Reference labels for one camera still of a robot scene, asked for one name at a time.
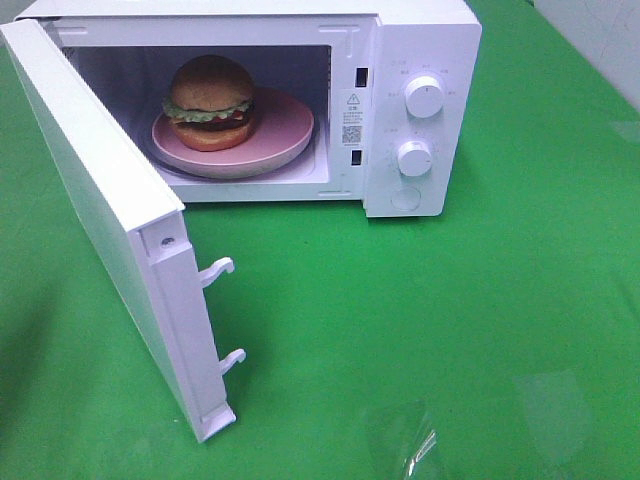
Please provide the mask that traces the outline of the round white door button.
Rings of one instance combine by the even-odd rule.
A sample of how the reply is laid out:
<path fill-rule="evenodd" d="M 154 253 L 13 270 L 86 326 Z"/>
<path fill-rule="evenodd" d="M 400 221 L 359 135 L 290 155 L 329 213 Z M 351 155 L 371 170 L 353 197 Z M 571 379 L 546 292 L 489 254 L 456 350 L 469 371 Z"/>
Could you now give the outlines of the round white door button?
<path fill-rule="evenodd" d="M 402 187 L 391 195 L 393 207 L 401 211 L 413 211 L 419 207 L 420 202 L 421 193 L 413 187 Z"/>

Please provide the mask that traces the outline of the pink round plate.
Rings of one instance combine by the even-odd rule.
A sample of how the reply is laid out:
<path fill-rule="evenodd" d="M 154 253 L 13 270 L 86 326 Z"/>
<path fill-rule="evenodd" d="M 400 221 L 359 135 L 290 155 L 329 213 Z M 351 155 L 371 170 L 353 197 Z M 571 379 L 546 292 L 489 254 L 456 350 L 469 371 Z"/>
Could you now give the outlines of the pink round plate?
<path fill-rule="evenodd" d="M 252 118 L 248 139 L 220 151 L 201 152 L 187 147 L 164 115 L 154 121 L 151 139 L 162 163 L 180 172 L 215 180 L 269 175 L 291 163 L 311 140 L 314 129 L 311 109 L 285 92 L 257 89 Z"/>

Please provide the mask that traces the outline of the burger with lettuce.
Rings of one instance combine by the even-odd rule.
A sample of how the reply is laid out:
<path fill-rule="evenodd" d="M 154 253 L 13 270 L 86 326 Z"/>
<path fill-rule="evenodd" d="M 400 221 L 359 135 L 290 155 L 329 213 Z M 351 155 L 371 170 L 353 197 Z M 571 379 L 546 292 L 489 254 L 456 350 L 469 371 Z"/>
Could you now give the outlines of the burger with lettuce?
<path fill-rule="evenodd" d="M 237 62 L 203 55 L 175 73 L 162 109 L 186 147 L 220 151 L 245 142 L 253 130 L 254 82 Z"/>

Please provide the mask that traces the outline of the white microwave door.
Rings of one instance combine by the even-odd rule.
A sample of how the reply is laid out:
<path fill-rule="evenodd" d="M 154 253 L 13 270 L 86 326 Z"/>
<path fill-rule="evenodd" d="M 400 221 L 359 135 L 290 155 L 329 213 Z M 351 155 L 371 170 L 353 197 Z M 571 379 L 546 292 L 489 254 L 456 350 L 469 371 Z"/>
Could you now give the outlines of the white microwave door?
<path fill-rule="evenodd" d="M 205 289 L 233 261 L 199 269 L 183 203 L 35 20 L 1 28 L 67 194 L 195 437 L 235 420 Z"/>

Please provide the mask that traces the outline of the lower white microwave knob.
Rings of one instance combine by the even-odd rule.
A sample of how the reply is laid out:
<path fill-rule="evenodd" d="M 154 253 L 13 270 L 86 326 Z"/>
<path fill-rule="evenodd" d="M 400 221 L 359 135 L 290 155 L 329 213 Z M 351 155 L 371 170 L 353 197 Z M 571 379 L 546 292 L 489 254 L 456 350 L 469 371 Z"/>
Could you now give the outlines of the lower white microwave knob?
<path fill-rule="evenodd" d="M 398 148 L 397 164 L 404 176 L 418 177 L 431 169 L 433 158 L 429 147 L 424 142 L 409 141 Z"/>

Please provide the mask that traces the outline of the white microwave knob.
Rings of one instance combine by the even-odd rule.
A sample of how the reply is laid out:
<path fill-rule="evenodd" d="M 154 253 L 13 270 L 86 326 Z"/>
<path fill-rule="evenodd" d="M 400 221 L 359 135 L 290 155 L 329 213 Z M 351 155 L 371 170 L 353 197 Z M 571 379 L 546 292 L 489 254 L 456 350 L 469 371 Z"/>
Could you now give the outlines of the white microwave knob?
<path fill-rule="evenodd" d="M 441 82 L 433 75 L 420 75 L 404 89 L 407 111 L 416 118 L 436 115 L 444 105 L 444 90 Z"/>
<path fill-rule="evenodd" d="M 431 169 L 433 158 L 429 147 L 424 142 L 409 141 L 398 148 L 397 164 L 404 176 L 418 177 Z"/>

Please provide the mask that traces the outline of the white microwave oven body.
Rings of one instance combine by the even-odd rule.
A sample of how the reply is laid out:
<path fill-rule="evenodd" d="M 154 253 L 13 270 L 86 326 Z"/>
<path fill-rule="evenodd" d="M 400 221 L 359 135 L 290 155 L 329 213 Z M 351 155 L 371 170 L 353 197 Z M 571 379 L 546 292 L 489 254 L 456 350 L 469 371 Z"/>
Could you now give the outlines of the white microwave oven body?
<path fill-rule="evenodd" d="M 185 202 L 359 200 L 370 217 L 442 211 L 482 33 L 462 1 L 38 1 L 12 22 L 26 19 Z M 215 180 L 157 158 L 151 128 L 171 78 L 206 53 L 234 59 L 260 86 L 312 110 L 312 140 L 289 165 Z M 416 118 L 404 89 L 425 74 L 441 82 L 444 105 Z M 424 175 L 398 168 L 409 141 L 430 149 Z M 417 209 L 393 207 L 402 187 L 420 191 Z"/>

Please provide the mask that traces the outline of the upper white microwave knob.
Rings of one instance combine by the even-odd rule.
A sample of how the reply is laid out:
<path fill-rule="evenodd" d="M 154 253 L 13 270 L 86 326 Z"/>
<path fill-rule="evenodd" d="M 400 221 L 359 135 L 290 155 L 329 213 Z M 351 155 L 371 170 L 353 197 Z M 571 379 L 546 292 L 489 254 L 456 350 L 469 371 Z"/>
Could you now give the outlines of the upper white microwave knob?
<path fill-rule="evenodd" d="M 436 115 L 444 105 L 444 90 L 441 82 L 433 75 L 420 75 L 404 89 L 407 111 L 416 118 Z"/>

